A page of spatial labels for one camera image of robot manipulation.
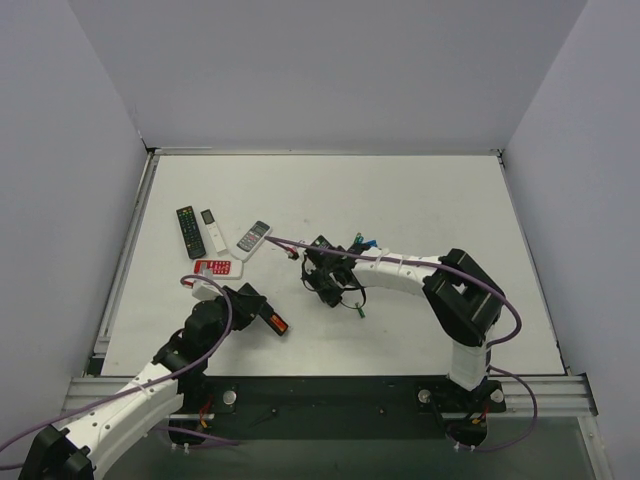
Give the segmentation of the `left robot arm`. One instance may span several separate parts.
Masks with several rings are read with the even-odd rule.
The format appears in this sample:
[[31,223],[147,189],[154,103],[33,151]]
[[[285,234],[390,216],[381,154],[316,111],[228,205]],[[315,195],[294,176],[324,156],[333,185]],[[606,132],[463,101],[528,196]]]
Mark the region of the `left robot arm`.
[[264,315],[267,298],[244,284],[197,303],[184,326],[123,389],[48,424],[33,439],[21,479],[102,479],[126,451],[167,415],[193,411],[205,398],[208,358],[233,330]]

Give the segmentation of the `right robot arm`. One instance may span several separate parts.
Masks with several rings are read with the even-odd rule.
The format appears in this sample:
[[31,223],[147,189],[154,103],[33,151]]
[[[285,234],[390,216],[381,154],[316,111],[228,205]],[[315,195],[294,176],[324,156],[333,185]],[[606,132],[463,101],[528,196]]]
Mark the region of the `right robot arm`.
[[302,281],[330,307],[347,291],[385,288],[424,297],[452,340],[448,378],[472,391],[488,372],[492,330],[502,290],[463,250],[441,257],[401,255],[365,243],[332,246],[318,236],[304,250]]

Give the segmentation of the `slim black remote control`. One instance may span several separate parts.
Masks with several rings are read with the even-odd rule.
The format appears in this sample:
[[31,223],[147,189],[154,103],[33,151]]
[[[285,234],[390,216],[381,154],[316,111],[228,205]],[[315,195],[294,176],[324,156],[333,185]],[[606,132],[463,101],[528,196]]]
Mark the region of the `slim black remote control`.
[[260,312],[260,315],[256,318],[259,318],[261,320],[263,320],[270,328],[271,325],[269,323],[269,319],[272,315],[278,315],[282,318],[282,316],[276,312],[276,310],[274,309],[274,307],[269,303],[268,299],[267,299],[267,303],[264,305],[263,309]]

